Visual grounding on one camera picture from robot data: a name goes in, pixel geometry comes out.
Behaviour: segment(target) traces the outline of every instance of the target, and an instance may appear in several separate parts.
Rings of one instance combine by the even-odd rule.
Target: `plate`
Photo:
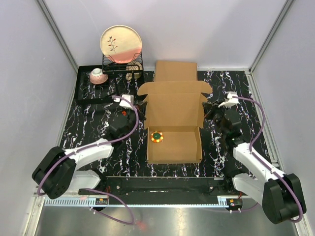
[[[141,52],[142,41],[138,33],[128,26],[112,26],[100,38],[103,54],[116,63],[129,63]]]

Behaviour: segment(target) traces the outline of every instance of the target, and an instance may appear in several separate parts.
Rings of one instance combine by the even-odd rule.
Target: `dish rack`
[[[128,63],[118,64],[110,56],[103,55],[102,65],[80,66],[78,69],[74,99],[78,105],[101,104],[113,102],[111,96],[132,94],[135,100],[142,100],[143,97],[137,96],[137,89],[145,83],[142,53],[134,55],[132,62],[140,65],[132,65],[133,70],[127,70]],[[108,80],[100,85],[90,82],[90,72],[95,68],[101,68],[103,74],[108,75]],[[127,81],[127,73],[131,74],[131,80]]]

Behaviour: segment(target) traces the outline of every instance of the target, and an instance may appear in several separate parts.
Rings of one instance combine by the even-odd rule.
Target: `black marble tabletop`
[[[153,71],[145,71],[145,82],[152,81],[153,77]],[[213,88],[213,93],[208,95],[208,100],[212,102],[223,100],[226,91],[236,91],[239,96],[246,98],[252,97],[244,71],[198,71],[198,80],[206,81]],[[118,81],[120,87],[129,90],[130,84],[125,78],[118,78]],[[90,84],[86,93],[95,94],[95,89],[97,88]],[[240,101],[234,109],[241,115],[243,134],[249,140],[252,139],[260,128],[255,106],[250,102]],[[106,133],[111,118],[122,110],[123,108],[117,103],[82,107],[73,101],[61,147],[77,148],[98,140]],[[122,177],[222,177],[227,162],[233,163],[237,168],[243,168],[241,163],[226,153],[220,134],[212,121],[206,120],[201,129],[203,159],[200,164],[148,164],[146,162],[147,135],[143,122],[140,122],[118,155],[91,163],[84,169],[98,169],[106,176]],[[262,135],[254,144],[254,148],[270,161]]]

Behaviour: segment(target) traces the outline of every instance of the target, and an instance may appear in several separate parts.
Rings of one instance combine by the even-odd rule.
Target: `wall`
[[[249,67],[285,0],[46,0],[79,65],[101,63],[99,40],[113,25],[134,28],[146,68],[157,59],[201,68]]]
[[[315,1],[297,0],[254,71],[287,173],[299,176],[315,232]]]
[[[34,0],[0,2],[0,229],[17,236],[31,175],[56,145],[75,72]]]

